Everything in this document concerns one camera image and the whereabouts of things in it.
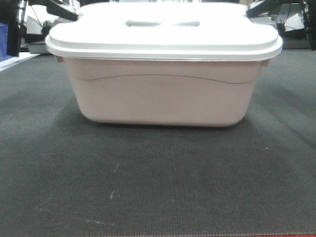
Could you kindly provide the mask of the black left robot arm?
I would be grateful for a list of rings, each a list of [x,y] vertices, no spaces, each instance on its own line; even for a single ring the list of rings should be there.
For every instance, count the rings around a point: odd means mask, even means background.
[[[32,5],[46,7],[46,12],[76,21],[78,14],[69,4],[61,0],[2,0],[0,2],[0,22],[8,26],[6,53],[18,56],[20,53],[21,39],[26,35],[27,16],[26,8]]]

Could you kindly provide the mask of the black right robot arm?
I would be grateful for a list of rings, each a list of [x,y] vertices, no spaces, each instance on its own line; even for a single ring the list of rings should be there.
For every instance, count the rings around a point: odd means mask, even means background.
[[[246,16],[256,23],[271,24],[285,49],[316,50],[316,2],[314,0],[255,0]]]

